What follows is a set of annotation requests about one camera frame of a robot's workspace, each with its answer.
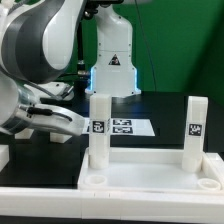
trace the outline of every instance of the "black table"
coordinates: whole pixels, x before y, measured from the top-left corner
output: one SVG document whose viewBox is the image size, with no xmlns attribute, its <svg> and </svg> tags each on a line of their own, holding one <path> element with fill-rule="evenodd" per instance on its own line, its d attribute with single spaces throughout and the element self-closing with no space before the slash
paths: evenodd
<svg viewBox="0 0 224 224">
<path fill-rule="evenodd" d="M 183 149 L 188 97 L 180 93 L 144 92 L 139 101 L 114 104 L 113 118 L 150 119 L 155 137 L 111 136 L 112 147 Z M 45 103 L 57 104 L 55 101 Z M 89 101 L 76 95 L 63 107 L 88 117 Z M 224 108 L 209 100 L 204 151 L 224 152 Z M 35 131 L 30 140 L 0 135 L 8 144 L 10 162 L 0 173 L 0 186 L 76 189 L 88 135 L 72 137 L 64 144 L 50 143 L 49 133 Z M 105 220 L 0 217 L 0 223 L 115 223 Z"/>
</svg>

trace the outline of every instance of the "green wall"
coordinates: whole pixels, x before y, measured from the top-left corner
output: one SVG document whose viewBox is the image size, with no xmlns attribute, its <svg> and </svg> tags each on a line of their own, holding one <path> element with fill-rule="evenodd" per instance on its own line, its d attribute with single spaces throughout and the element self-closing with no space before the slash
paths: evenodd
<svg viewBox="0 0 224 224">
<path fill-rule="evenodd" d="M 224 0 L 153 0 L 139 6 L 155 66 L 157 90 L 208 95 L 224 105 Z M 152 70 L 134 5 L 115 11 L 134 27 L 138 85 L 154 91 Z M 96 61 L 96 24 L 83 21 L 87 68 Z M 76 72 L 76 46 L 68 72 Z"/>
</svg>

